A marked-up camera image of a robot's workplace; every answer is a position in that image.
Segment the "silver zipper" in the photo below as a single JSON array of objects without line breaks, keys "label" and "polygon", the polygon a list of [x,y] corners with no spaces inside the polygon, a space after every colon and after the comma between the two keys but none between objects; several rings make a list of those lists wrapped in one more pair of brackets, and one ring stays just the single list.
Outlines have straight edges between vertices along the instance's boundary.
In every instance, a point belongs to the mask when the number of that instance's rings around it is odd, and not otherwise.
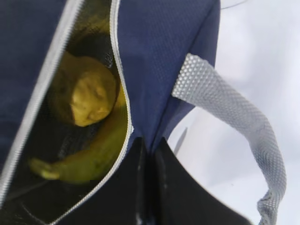
[{"label": "silver zipper", "polygon": [[50,225],[57,224],[60,220],[62,220],[65,216],[67,216],[69,213],[77,209],[79,206],[84,204],[89,198],[91,198],[114,174],[114,172],[119,168],[121,162],[123,161],[126,152],[127,152],[127,145],[129,141],[129,137],[132,133],[133,127],[131,122],[131,114],[130,114],[130,104],[129,104],[129,96],[125,84],[125,78],[123,75],[123,68],[120,58],[120,52],[119,52],[119,42],[118,42],[118,15],[119,15],[119,7],[120,7],[120,0],[112,0],[111,4],[111,11],[110,11],[110,35],[111,35],[111,42],[112,42],[112,50],[115,57],[115,61],[117,64],[118,72],[120,75],[121,84],[124,89],[125,93],[125,99],[126,99],[126,105],[127,105],[127,119],[128,119],[128,125],[127,125],[127,133],[125,137],[125,141],[123,144],[123,147],[121,149],[121,152],[108,172],[108,174],[91,190],[82,200],[80,200],[76,205],[74,205],[72,208],[70,208],[65,214],[63,214],[61,217],[56,219],[54,222],[50,223]]},{"label": "silver zipper", "polygon": [[[4,168],[0,177],[0,207],[2,206],[6,192],[11,183],[15,168],[17,166],[18,160],[21,156],[23,147],[26,143],[28,135],[31,131],[31,128],[34,124],[34,121],[37,117],[40,106],[43,102],[45,94],[49,88],[51,80],[54,76],[55,70],[57,69],[63,50],[68,42],[68,38],[72,32],[72,28],[76,22],[77,16],[80,13],[80,9],[84,0],[68,0],[66,2],[65,8],[63,10],[62,16],[60,18],[60,22],[55,31],[53,40],[49,47],[49,51],[45,58],[44,64],[39,74],[39,78],[37,84],[34,88],[30,101],[28,103],[24,118],[22,120],[21,126],[16,135],[15,141],[10,149],[9,155],[5,162]],[[114,172],[120,166],[122,160],[125,157],[127,152],[127,144],[129,141],[129,137],[132,133],[133,127],[131,122],[131,114],[130,114],[130,105],[129,105],[129,96],[127,93],[127,88],[125,84],[125,79],[123,75],[123,69],[120,59],[119,53],[119,43],[117,37],[117,27],[118,27],[118,12],[119,12],[120,0],[112,0],[111,12],[110,12],[110,27],[111,27],[111,42],[112,42],[112,50],[115,57],[115,61],[117,64],[118,72],[120,75],[121,84],[124,89],[126,105],[127,105],[127,133],[126,138],[123,144],[123,147],[120,151],[120,154],[114,163],[111,170],[108,174],[99,182],[99,184],[93,188],[82,200],[80,200],[76,205],[74,205],[70,210],[64,213],[61,217],[56,219],[50,225],[57,224],[61,219],[63,219],[66,215],[68,215],[73,210],[77,209],[80,205],[86,202],[92,195],[94,195],[114,174]]]},{"label": "silver zipper", "polygon": [[0,177],[0,208],[84,0],[68,0]]}]

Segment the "bag opening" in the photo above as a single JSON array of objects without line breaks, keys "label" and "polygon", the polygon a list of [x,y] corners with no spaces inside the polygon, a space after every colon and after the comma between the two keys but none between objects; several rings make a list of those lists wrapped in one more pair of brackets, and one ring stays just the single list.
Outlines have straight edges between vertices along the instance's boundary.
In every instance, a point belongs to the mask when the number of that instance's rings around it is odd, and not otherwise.
[{"label": "bag opening", "polygon": [[61,217],[120,154],[128,108],[110,41],[110,7],[110,0],[86,0],[78,15],[0,211],[3,225]]}]

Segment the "textured webbing strap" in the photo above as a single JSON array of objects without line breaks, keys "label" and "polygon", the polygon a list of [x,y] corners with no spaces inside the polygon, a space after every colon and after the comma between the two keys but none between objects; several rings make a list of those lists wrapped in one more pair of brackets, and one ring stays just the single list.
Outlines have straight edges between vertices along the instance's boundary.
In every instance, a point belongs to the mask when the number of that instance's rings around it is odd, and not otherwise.
[{"label": "textured webbing strap", "polygon": [[196,55],[186,56],[172,95],[205,109],[247,138],[269,187],[257,204],[262,216],[259,224],[275,225],[278,205],[286,189],[286,174],[266,116],[228,85],[207,61]]}]

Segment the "yellow potato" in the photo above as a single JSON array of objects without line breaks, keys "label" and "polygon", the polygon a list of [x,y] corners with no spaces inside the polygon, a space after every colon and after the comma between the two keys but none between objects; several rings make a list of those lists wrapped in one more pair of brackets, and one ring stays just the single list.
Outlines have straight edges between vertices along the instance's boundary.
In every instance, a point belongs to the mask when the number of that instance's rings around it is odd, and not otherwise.
[{"label": "yellow potato", "polygon": [[115,77],[102,63],[65,52],[49,88],[48,102],[60,120],[85,127],[111,112],[116,89]]}]

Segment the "bag handle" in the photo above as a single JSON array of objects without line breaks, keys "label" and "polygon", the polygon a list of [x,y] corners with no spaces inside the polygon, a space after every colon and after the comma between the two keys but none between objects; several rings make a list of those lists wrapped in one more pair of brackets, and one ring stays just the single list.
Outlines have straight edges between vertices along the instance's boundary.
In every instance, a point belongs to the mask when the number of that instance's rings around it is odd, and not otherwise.
[{"label": "bag handle", "polygon": [[286,174],[266,116],[227,84],[206,60],[192,54],[186,56],[172,96],[203,108],[246,137],[269,187],[257,203],[262,216],[259,225],[275,225],[286,190]]}]

